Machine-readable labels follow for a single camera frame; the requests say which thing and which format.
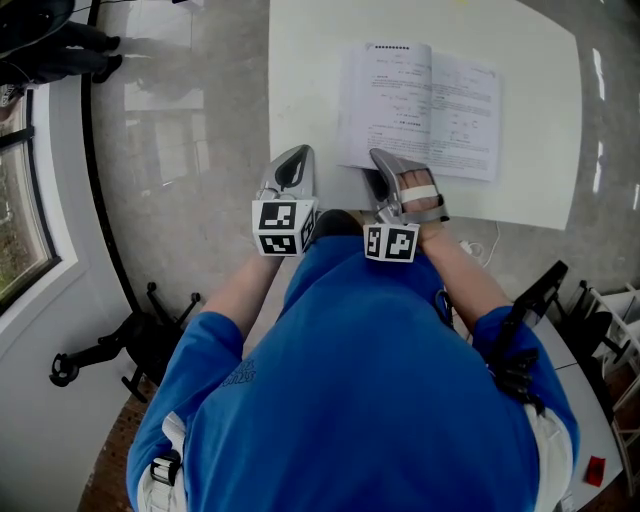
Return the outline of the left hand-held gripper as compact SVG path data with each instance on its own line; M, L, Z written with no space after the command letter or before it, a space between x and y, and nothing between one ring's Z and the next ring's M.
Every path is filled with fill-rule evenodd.
M295 257L307 250L316 226L315 152L308 144L286 150L266 167L252 201L252 232L262 256Z

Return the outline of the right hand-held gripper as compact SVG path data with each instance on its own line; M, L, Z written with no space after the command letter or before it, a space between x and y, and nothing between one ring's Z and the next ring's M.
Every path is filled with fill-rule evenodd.
M399 160L380 148L370 149L369 156L375 168L366 170L366 182L375 223L364 227L365 257L376 261L411 263L416 253L420 225L449 220L444 197L435 185L440 199L438 207L429 211L405 212L397 176L406 171L429 169L423 163Z

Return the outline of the white book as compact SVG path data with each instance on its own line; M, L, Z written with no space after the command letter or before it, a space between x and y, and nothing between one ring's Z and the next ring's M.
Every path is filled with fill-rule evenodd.
M361 43L343 55L338 163L371 169L379 148L442 176L491 182L501 77L422 43Z

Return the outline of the person's right forearm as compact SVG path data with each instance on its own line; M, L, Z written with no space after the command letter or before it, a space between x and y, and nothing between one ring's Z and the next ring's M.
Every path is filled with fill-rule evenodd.
M439 221L420 225L420 247L434 265L453 307L469 332L479 319L511 305L496 280L473 259Z

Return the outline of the person's left forearm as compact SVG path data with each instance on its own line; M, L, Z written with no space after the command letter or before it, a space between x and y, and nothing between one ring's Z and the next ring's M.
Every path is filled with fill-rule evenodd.
M217 313L231 320L246 340L283 260L283 257L253 254L213 293L202 312Z

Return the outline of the person's right hand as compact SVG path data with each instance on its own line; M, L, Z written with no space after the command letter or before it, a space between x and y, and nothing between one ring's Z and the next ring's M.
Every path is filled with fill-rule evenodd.
M434 179L427 169L411 170L397 176L405 212L421 212L440 205Z

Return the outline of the person's dark shorts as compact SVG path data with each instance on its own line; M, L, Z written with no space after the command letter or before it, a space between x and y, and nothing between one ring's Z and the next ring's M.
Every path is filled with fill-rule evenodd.
M332 209L324 211L318 217L310 242L315 243L321 238L335 236L363 236L361 222L351 213Z

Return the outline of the white table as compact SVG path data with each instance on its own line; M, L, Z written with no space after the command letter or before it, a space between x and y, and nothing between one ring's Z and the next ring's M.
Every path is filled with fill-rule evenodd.
M426 43L500 75L497 177L439 178L450 214L565 228L582 129L576 40L518 0L270 0L270 150L314 149L322 207L369 204L362 173L338 166L335 145L343 50L376 41Z

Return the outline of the person's blue shirt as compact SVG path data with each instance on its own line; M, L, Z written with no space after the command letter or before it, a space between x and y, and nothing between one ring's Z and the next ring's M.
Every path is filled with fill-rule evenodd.
M534 512L531 404L501 391L485 362L512 306L469 332L424 253L381 263L359 236L319 239L252 352L220 314L190 322L129 451L134 510L175 412L191 512ZM524 323L507 354L531 348L530 390L569 431L574 471L577 422Z

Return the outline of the black framed window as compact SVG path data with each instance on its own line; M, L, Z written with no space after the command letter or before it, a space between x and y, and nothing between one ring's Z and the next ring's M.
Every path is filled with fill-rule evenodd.
M0 315L61 261L46 220L34 138L29 90L0 122Z

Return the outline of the white metal rack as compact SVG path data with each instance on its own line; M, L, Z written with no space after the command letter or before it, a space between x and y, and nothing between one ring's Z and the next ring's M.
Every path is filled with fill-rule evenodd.
M619 426L615 414L620 412L633 396L640 396L640 290L627 285L624 292L602 295L589 285L588 288L590 291L587 296L591 296L593 302L586 314L610 312L613 321L607 336L620 347L628 345L617 363L613 362L615 354L605 345L600 345L594 357L589 357L584 362L587 380L596 394L617 443L628 494L633 496L640 489L640 469L633 468L630 449L635 442L640 441L640 426L624 429ZM622 363L630 365L635 377L619 398L614 399L607 389L605 377L609 370L617 368Z

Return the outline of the red paper sheet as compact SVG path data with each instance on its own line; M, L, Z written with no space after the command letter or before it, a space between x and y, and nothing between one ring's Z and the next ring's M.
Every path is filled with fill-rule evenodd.
M584 474L584 482L593 487L602 486L606 468L606 459L591 456Z

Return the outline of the black phone on mount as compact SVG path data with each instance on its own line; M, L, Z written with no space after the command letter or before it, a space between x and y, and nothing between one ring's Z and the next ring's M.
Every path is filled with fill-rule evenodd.
M497 387L523 405L531 404L535 412L544 411L544 403L530 390L533 382L531 369L539 360L535 348L518 349L508 355L518 329L528 313L543 316L549 306L557 301L559 288L568 272L568 266L558 260L542 277L523 292L514 302L511 311L502 321L500 332L489 356L485 358Z

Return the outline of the black chair frame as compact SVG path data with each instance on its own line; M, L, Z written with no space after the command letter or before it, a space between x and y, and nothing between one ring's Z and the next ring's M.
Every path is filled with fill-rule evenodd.
M554 304L559 312L557 331L560 337L578 362L594 357L600 345L605 345L615 354L614 363L619 362L628 345L620 347L607 336L613 315L606 311L584 314L582 306L590 291L585 280L580 281L579 290L580 295L570 313L562 307L558 290L555 290L546 302L547 307Z

